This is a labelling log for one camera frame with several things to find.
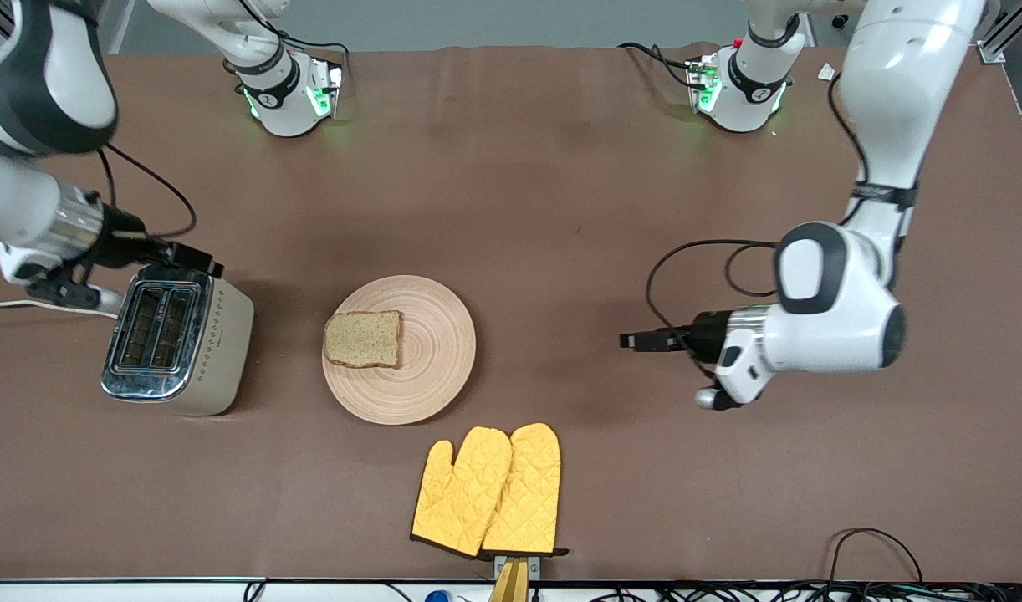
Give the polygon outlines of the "aluminium frame profile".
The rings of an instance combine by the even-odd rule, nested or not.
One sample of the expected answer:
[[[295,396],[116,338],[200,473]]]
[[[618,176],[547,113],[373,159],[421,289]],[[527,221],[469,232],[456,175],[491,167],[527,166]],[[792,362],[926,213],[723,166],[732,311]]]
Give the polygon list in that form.
[[[1004,51],[1022,34],[1022,0],[986,0],[976,33],[981,64],[1004,64]]]

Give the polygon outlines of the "cream and chrome toaster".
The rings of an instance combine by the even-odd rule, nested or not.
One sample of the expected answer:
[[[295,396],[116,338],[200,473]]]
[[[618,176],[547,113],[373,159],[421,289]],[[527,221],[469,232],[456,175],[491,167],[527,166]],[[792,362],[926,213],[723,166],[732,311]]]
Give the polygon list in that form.
[[[219,416],[236,399],[253,302],[205,272],[148,264],[131,279],[100,385],[176,416]]]

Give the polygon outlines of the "yellow quilted oven mitt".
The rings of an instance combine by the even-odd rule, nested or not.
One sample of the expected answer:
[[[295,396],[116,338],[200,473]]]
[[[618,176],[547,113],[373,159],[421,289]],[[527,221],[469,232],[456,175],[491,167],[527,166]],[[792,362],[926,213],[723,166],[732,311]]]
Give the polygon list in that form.
[[[560,557],[556,534],[560,515],[560,439],[544,423],[521,426],[510,437],[512,461],[492,521],[483,555]]]
[[[423,466],[409,538],[477,557],[511,461],[510,437],[498,428],[470,428],[461,446],[436,441]]]

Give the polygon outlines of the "brown bread toast slice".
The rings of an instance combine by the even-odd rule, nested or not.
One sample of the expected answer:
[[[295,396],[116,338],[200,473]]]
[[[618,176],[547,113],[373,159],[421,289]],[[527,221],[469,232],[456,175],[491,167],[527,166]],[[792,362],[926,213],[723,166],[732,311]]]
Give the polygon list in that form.
[[[400,311],[335,314],[324,325],[323,356],[331,365],[397,367],[400,355]]]

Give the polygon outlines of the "round light wooden plate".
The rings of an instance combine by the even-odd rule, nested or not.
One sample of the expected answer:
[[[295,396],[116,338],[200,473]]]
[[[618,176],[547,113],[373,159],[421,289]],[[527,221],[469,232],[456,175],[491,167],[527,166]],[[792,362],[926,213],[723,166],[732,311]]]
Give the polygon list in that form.
[[[354,311],[400,311],[401,355],[397,367],[351,369],[324,361],[321,342],[327,385],[350,414],[378,426],[408,426],[438,415],[462,391],[477,336],[468,308],[452,289],[416,275],[378,278],[332,315]]]

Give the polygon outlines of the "green lit base connector box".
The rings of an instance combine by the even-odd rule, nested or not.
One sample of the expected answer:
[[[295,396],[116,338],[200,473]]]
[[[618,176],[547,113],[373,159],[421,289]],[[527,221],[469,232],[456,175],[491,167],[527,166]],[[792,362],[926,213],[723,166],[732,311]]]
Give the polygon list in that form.
[[[316,117],[324,119],[334,115],[339,102],[340,88],[344,83],[344,65],[311,57],[308,70],[307,95]]]
[[[711,114],[723,88],[721,54],[712,53],[684,61],[688,98],[694,113]]]

